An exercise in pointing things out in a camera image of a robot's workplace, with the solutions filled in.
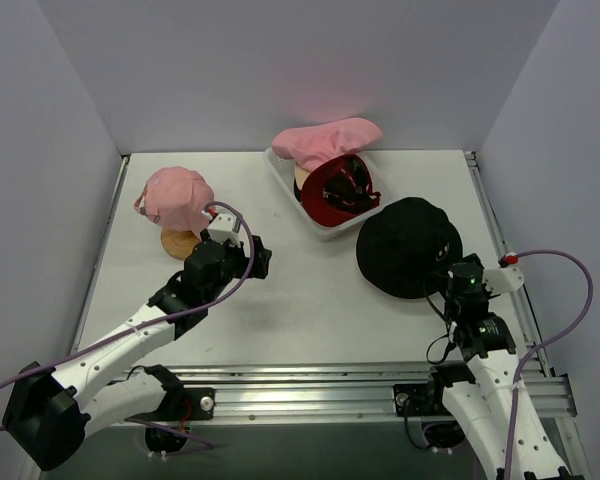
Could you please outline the black bucket hat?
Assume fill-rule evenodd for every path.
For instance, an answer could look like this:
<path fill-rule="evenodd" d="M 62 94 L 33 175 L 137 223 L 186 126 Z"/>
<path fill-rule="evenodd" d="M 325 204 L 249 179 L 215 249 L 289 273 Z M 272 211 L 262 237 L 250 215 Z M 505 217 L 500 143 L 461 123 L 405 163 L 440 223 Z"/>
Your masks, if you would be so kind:
<path fill-rule="evenodd" d="M 355 253 L 369 283 L 390 296 L 416 300 L 439 289 L 433 274 L 460 261 L 463 244 L 443 209 L 406 197 L 364 222 Z"/>

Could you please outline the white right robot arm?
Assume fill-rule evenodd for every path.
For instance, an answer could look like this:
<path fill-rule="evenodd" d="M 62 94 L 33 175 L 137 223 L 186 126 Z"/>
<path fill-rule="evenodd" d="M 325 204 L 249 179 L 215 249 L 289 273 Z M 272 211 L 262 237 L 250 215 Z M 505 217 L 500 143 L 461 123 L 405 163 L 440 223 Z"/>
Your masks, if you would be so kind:
<path fill-rule="evenodd" d="M 435 412 L 449 412 L 489 479 L 572 479 L 542 425 L 522 378 L 526 363 L 541 349 L 570 334 L 584 319 L 593 295 L 564 330 L 524 355 L 503 318 L 491 311 L 496 296 L 524 284 L 519 253 L 507 253 L 496 269 L 487 270 L 472 254 L 441 272 L 448 345 L 461 361 L 438 361 L 424 388 L 424 400 Z"/>

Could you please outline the pink baseball cap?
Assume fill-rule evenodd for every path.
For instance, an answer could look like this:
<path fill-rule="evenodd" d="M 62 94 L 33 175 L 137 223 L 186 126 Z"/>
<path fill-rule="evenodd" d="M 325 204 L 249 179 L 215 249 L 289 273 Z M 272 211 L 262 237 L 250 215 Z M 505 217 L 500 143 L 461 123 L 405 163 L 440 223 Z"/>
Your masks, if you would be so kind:
<path fill-rule="evenodd" d="M 163 229 L 198 236 L 209 225 L 203 211 L 214 200 L 212 188 L 197 171 L 165 167 L 148 178 L 134 210 Z"/>

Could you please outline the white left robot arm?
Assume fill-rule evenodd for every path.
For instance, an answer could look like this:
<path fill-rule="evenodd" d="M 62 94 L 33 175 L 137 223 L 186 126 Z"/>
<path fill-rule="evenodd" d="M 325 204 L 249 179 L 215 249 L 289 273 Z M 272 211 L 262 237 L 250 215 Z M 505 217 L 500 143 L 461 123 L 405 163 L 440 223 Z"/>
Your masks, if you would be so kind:
<path fill-rule="evenodd" d="M 258 236 L 247 245 L 203 240 L 182 270 L 109 335 L 56 365 L 27 365 L 15 378 L 3 428 L 41 470 L 49 471 L 114 423 L 174 417 L 184 387 L 167 368 L 146 367 L 124 381 L 117 375 L 197 326 L 229 293 L 229 285 L 265 279 L 271 257 Z"/>

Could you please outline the red baseball cap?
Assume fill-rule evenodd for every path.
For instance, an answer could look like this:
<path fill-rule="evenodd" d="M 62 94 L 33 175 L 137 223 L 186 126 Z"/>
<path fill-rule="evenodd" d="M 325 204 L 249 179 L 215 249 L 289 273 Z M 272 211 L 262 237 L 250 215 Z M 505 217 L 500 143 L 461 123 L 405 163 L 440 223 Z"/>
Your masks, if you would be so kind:
<path fill-rule="evenodd" d="M 343 155 L 311 172 L 302 189 L 302 206 L 322 227 L 336 227 L 380 205 L 366 163 Z"/>

